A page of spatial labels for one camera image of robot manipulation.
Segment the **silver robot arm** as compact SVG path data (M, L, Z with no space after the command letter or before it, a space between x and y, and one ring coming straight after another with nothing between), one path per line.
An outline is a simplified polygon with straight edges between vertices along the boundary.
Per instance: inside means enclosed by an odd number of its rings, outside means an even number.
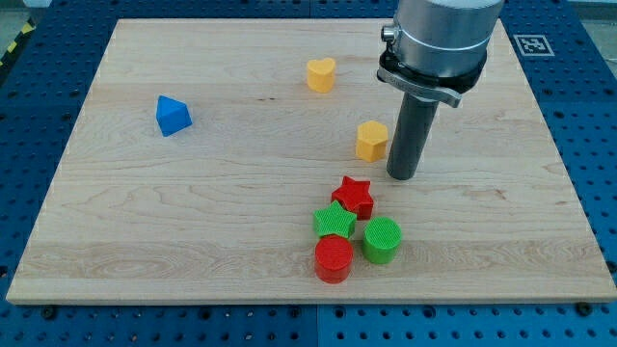
M400 0L382 28L378 79L456 108L487 59L502 0Z

